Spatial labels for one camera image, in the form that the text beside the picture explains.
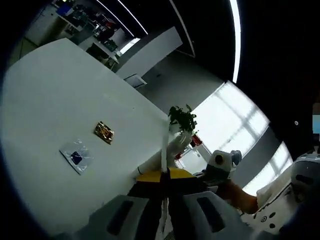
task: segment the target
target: white table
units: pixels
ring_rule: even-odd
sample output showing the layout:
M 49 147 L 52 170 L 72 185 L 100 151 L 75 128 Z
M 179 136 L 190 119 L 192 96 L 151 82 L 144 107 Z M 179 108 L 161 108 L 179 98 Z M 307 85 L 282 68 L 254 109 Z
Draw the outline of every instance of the white table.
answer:
M 49 233 L 75 231 L 134 180 L 130 174 L 161 149 L 166 114 L 67 39 L 24 56 L 6 73 L 1 139 L 21 200 Z M 115 131 L 111 145 L 97 122 Z M 59 153 L 81 139 L 94 156 L 82 175 Z

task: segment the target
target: gold card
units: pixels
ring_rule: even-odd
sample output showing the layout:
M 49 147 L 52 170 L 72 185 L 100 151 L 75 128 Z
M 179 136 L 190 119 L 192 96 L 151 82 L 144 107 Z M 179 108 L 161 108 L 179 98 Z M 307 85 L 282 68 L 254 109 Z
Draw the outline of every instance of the gold card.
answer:
M 105 141 L 107 144 L 111 144 L 112 138 L 115 135 L 115 132 L 112 131 L 107 125 L 102 121 L 98 122 L 94 129 L 94 134 Z

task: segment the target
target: floor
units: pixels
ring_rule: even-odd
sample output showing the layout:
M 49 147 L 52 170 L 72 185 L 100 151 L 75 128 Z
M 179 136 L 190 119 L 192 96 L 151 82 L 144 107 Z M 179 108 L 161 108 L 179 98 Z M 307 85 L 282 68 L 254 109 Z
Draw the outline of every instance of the floor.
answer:
M 17 46 L 14 48 L 11 54 L 11 57 L 8 62 L 8 68 L 12 66 L 14 63 L 16 63 L 19 59 L 21 59 L 24 55 L 27 55 L 36 48 L 38 48 L 37 45 L 35 45 L 26 38 L 22 38 L 22 40 L 17 44 Z

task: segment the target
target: potted plant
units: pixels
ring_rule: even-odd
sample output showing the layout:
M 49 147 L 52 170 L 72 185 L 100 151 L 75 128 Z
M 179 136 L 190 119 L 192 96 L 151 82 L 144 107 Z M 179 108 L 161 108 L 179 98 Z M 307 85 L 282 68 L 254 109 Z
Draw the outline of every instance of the potted plant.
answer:
M 197 116 L 192 114 L 191 107 L 186 104 L 188 111 L 184 111 L 183 108 L 178 106 L 172 106 L 169 110 L 170 116 L 170 131 L 173 133 L 177 132 L 188 132 L 193 133 L 196 128 L 197 122 L 194 120 Z

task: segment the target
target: green leaves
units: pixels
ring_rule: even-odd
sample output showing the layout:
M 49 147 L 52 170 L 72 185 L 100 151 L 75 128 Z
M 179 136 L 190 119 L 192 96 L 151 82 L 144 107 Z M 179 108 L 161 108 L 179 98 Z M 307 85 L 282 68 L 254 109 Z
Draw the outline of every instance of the green leaves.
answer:
M 179 106 L 172 106 L 170 108 L 170 125 L 179 124 L 181 131 L 192 133 L 197 125 L 197 122 L 194 121 L 194 118 L 197 116 L 195 114 L 191 114 L 192 109 L 188 104 L 186 104 L 186 107 L 188 109 L 187 112 Z

